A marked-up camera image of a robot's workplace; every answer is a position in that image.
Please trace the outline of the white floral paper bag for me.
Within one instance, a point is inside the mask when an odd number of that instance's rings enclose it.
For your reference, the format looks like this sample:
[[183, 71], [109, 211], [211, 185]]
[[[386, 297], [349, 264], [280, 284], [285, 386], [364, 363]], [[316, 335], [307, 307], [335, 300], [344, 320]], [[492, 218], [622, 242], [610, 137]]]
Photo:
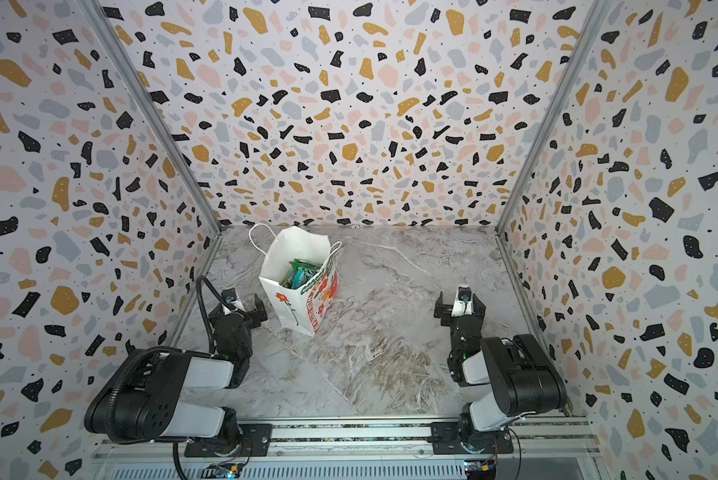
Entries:
[[248, 238], [263, 254], [258, 278], [281, 326], [315, 335], [339, 289], [342, 243], [296, 226], [276, 232], [261, 223]]

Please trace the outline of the green lemon candy packet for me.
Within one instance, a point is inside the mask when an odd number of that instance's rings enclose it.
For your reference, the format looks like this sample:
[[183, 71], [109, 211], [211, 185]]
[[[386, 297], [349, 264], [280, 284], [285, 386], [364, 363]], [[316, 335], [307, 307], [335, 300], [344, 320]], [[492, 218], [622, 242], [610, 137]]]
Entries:
[[291, 260], [289, 265], [291, 269], [280, 282], [280, 285], [290, 290], [297, 290], [307, 284], [321, 269], [320, 265], [315, 265], [302, 259]]

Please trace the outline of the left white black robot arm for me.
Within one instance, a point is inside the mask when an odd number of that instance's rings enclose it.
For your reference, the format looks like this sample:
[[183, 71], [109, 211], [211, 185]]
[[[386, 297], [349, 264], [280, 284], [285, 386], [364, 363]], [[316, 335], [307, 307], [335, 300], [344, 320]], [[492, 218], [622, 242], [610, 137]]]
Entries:
[[132, 350], [84, 416], [85, 429], [116, 444], [192, 440], [218, 455], [242, 442], [236, 412], [181, 399], [187, 389], [239, 387], [252, 357], [252, 330], [268, 319], [264, 302], [242, 309], [235, 291], [207, 314], [212, 353], [157, 346]]

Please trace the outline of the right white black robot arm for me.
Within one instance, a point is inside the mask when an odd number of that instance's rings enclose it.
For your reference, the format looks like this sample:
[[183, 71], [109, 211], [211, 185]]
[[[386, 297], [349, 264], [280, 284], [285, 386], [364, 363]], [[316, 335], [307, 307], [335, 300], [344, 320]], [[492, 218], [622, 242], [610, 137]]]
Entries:
[[461, 387], [490, 388], [464, 407], [458, 420], [463, 442], [503, 430], [528, 415], [565, 407], [564, 381], [537, 339], [531, 334], [484, 336], [486, 305], [470, 287], [460, 286], [450, 304], [440, 295], [433, 316], [449, 329], [447, 368], [452, 380]]

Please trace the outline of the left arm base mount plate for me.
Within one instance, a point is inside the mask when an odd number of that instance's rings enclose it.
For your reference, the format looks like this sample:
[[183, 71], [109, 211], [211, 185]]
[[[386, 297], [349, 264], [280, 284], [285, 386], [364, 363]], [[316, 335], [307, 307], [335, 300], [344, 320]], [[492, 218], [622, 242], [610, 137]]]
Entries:
[[221, 430], [215, 438], [199, 438], [186, 445], [186, 458], [210, 458], [213, 460], [241, 457], [265, 457], [272, 439], [270, 423], [242, 423]]

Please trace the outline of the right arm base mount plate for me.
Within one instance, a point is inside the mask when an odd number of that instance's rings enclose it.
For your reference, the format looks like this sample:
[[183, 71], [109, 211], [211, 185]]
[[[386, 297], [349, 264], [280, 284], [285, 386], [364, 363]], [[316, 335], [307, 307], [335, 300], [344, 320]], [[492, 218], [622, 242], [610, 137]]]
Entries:
[[479, 432], [465, 422], [433, 422], [428, 442], [436, 455], [511, 454], [510, 434], [503, 430]]

